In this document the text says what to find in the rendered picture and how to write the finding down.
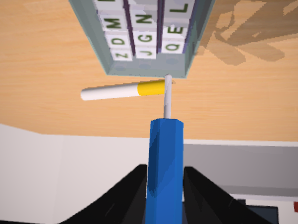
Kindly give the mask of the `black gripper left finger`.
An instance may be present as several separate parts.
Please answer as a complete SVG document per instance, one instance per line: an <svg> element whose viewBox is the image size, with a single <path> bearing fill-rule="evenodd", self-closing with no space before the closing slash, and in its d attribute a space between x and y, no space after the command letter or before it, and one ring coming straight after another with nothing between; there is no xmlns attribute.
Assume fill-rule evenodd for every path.
<svg viewBox="0 0 298 224"><path fill-rule="evenodd" d="M142 224L147 169L146 164L139 164L103 196L58 224Z"/></svg>

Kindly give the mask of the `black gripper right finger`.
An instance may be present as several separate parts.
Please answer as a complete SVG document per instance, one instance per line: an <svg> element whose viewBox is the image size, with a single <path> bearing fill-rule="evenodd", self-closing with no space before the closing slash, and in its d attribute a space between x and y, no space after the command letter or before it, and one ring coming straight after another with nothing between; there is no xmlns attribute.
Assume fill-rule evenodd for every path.
<svg viewBox="0 0 298 224"><path fill-rule="evenodd" d="M273 224L234 199L195 167L185 167L183 200L188 224Z"/></svg>

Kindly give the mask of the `blue stylus with white tip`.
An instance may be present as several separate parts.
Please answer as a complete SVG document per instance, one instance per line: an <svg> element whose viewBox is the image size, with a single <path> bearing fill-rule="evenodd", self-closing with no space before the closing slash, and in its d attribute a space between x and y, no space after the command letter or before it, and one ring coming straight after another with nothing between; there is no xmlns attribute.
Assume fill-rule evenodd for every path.
<svg viewBox="0 0 298 224"><path fill-rule="evenodd" d="M171 93L166 74L164 116L150 121L145 224L182 224L184 123L171 119Z"/></svg>

